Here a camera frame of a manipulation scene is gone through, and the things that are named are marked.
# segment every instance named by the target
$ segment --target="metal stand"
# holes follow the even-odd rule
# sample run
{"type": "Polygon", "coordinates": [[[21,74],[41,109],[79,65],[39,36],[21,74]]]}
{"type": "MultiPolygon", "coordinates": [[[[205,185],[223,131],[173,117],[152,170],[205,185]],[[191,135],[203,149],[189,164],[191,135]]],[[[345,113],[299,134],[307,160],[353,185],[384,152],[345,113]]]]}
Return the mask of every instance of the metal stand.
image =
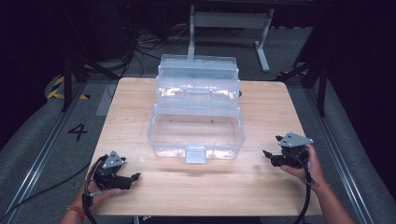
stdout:
{"type": "Polygon", "coordinates": [[[262,65],[263,72],[269,72],[270,67],[264,54],[263,45],[271,25],[274,10],[268,13],[226,13],[226,12],[200,12],[191,6],[190,12],[190,44],[188,59],[193,60],[195,53],[195,27],[226,27],[226,28],[249,28],[262,29],[260,41],[255,41],[255,48],[262,65]]]}
{"type": "Polygon", "coordinates": [[[64,65],[64,108],[62,112],[67,110],[73,100],[72,73],[75,75],[78,82],[86,82],[90,78],[84,64],[89,65],[111,79],[120,79],[119,76],[108,71],[98,63],[92,62],[75,53],[69,54],[64,65]]]}
{"type": "Polygon", "coordinates": [[[326,93],[326,82],[327,82],[327,67],[326,63],[322,60],[320,61],[313,61],[310,63],[305,63],[296,67],[295,69],[288,72],[286,75],[279,77],[276,81],[284,82],[287,79],[294,77],[301,72],[308,70],[304,79],[302,80],[301,84],[303,88],[312,88],[315,82],[319,80],[319,89],[318,89],[318,99],[317,99],[317,107],[320,115],[325,117],[324,114],[324,100],[325,100],[325,93],[326,93]]]}

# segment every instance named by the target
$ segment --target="bracelet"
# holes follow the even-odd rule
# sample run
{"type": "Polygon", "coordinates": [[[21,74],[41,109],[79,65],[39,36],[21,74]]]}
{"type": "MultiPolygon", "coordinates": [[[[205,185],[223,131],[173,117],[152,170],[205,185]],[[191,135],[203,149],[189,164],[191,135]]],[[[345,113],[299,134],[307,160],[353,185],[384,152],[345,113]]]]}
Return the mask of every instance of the bracelet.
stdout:
{"type": "Polygon", "coordinates": [[[82,213],[81,210],[79,209],[79,207],[77,207],[77,206],[69,205],[66,207],[66,210],[77,212],[78,216],[81,218],[82,221],[87,220],[87,216],[85,216],[84,213],[82,213]]]}

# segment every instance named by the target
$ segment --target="fingers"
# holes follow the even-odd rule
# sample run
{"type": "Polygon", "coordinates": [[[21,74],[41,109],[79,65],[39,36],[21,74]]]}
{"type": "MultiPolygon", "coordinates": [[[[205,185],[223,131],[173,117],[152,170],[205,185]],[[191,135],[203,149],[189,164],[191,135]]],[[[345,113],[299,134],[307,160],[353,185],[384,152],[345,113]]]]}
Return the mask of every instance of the fingers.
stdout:
{"type": "Polygon", "coordinates": [[[284,172],[286,172],[290,175],[294,175],[299,178],[304,178],[304,170],[303,169],[295,169],[288,165],[282,165],[282,166],[280,166],[280,169],[282,169],[284,172]]]}
{"type": "Polygon", "coordinates": [[[309,160],[318,161],[318,155],[317,152],[315,151],[315,148],[310,144],[305,145],[305,147],[306,149],[308,149],[309,160]]]}
{"type": "Polygon", "coordinates": [[[96,199],[96,201],[100,202],[104,199],[111,198],[111,197],[114,197],[119,194],[122,194],[121,189],[107,189],[107,190],[103,190],[102,194],[96,195],[94,197],[94,199],[96,199]]]}

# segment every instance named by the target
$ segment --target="forearm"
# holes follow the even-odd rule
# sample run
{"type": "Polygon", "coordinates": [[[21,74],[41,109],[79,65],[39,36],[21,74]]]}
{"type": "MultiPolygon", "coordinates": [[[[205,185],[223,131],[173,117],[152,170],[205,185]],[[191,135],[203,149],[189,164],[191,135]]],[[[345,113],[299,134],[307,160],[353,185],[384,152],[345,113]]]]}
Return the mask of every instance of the forearm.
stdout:
{"type": "Polygon", "coordinates": [[[355,223],[328,184],[314,188],[327,224],[355,223]]]}
{"type": "Polygon", "coordinates": [[[67,210],[61,220],[61,224],[80,224],[82,223],[81,217],[72,210],[67,210]]]}

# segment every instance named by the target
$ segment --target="black cord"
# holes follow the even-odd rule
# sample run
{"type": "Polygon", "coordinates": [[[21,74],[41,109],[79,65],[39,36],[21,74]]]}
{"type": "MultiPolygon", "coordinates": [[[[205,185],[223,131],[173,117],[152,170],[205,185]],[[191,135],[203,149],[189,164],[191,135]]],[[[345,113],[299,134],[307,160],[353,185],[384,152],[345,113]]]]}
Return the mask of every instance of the black cord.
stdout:
{"type": "Polygon", "coordinates": [[[136,49],[136,50],[139,51],[139,52],[142,53],[142,54],[146,54],[147,56],[149,56],[149,57],[151,57],[151,58],[154,58],[154,59],[157,59],[157,60],[160,60],[160,59],[161,59],[161,58],[156,57],[156,56],[154,56],[154,55],[148,54],[148,53],[142,51],[141,49],[136,49]]]}
{"type": "MultiPolygon", "coordinates": [[[[108,71],[116,71],[116,70],[119,70],[119,69],[125,67],[128,63],[129,62],[121,62],[121,63],[116,64],[114,66],[106,67],[106,69],[108,71]]],[[[98,70],[96,70],[94,68],[85,68],[85,69],[87,70],[87,72],[89,72],[91,74],[99,74],[99,73],[101,73],[100,71],[98,71],[98,70]]]]}
{"type": "Polygon", "coordinates": [[[306,181],[306,191],[305,191],[305,202],[303,209],[300,212],[300,215],[297,217],[297,219],[294,221],[294,224],[299,224],[302,219],[304,219],[305,212],[308,209],[309,205],[309,200],[311,198],[311,184],[314,184],[314,180],[312,179],[311,174],[309,173],[308,170],[308,165],[306,161],[301,161],[299,158],[294,156],[293,154],[286,152],[285,153],[287,156],[294,158],[298,163],[300,163],[301,166],[303,166],[304,171],[305,171],[305,181],[306,181]]]}
{"type": "MultiPolygon", "coordinates": [[[[126,64],[124,65],[124,67],[123,67],[123,69],[122,69],[122,72],[121,72],[121,74],[120,74],[120,78],[122,78],[123,75],[125,74],[126,70],[128,70],[128,68],[129,68],[129,63],[130,63],[130,61],[131,61],[132,58],[133,58],[132,55],[126,55],[126,56],[125,56],[125,57],[127,58],[128,63],[126,63],[126,64]]],[[[107,88],[107,94],[111,97],[111,99],[113,99],[115,91],[113,91],[113,94],[111,94],[111,93],[110,93],[110,90],[109,90],[111,80],[112,80],[111,78],[108,80],[108,84],[107,84],[107,87],[106,87],[106,88],[107,88]]]]}
{"type": "Polygon", "coordinates": [[[84,209],[85,215],[88,217],[92,224],[97,224],[95,218],[93,217],[90,207],[92,206],[92,193],[88,189],[92,182],[93,173],[96,170],[96,167],[99,165],[99,162],[104,161],[107,156],[100,157],[95,164],[91,167],[91,170],[88,172],[87,177],[85,178],[85,188],[84,193],[81,195],[82,200],[82,208],[84,209]]]}
{"type": "Polygon", "coordinates": [[[137,59],[137,61],[139,62],[140,69],[142,70],[142,71],[140,72],[140,77],[142,77],[143,74],[145,73],[145,68],[142,66],[142,62],[140,61],[140,59],[139,59],[138,57],[136,57],[136,55],[134,55],[134,57],[135,57],[135,58],[137,59]]]}
{"type": "Polygon", "coordinates": [[[18,207],[21,206],[22,204],[27,203],[28,201],[31,201],[33,198],[37,197],[38,195],[41,195],[41,194],[43,194],[43,193],[45,193],[45,192],[47,192],[47,191],[49,191],[49,190],[55,189],[55,188],[61,186],[62,184],[66,183],[67,181],[73,179],[76,175],[79,175],[83,170],[85,170],[85,168],[87,168],[87,167],[90,165],[90,163],[91,163],[91,162],[88,162],[88,163],[87,163],[86,165],[84,165],[84,167],[82,167],[78,172],[76,172],[75,174],[71,175],[71,176],[68,177],[66,180],[63,180],[63,181],[61,181],[61,182],[59,182],[59,183],[57,183],[57,184],[55,184],[55,185],[53,185],[53,186],[51,186],[51,187],[49,187],[49,188],[47,188],[47,189],[43,189],[43,190],[39,191],[38,193],[36,193],[36,194],[30,196],[29,198],[27,198],[27,199],[21,201],[20,203],[15,204],[13,207],[11,207],[11,208],[9,209],[8,212],[6,212],[6,213],[0,218],[0,223],[1,223],[9,214],[11,214],[16,208],[18,208],[18,207]]]}

